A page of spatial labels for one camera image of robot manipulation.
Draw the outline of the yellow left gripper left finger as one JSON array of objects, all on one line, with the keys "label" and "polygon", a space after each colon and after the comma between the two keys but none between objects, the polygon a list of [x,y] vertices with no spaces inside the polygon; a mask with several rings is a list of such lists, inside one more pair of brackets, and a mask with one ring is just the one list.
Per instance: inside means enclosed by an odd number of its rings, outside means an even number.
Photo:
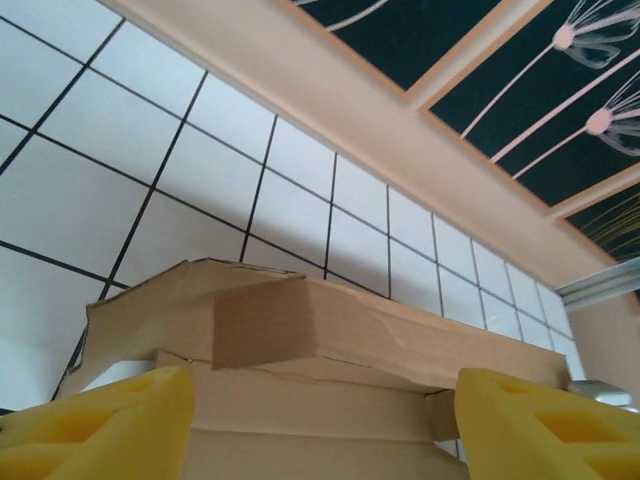
[{"label": "yellow left gripper left finger", "polygon": [[177,479],[192,376],[161,367],[1,418],[4,479]]}]

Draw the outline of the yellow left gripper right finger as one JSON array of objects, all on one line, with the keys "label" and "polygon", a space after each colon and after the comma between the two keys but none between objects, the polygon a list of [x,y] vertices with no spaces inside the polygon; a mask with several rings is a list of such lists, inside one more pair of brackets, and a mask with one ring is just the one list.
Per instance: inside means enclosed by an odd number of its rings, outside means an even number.
[{"label": "yellow left gripper right finger", "polygon": [[474,479],[636,479],[639,416],[496,371],[464,368],[454,394]]}]

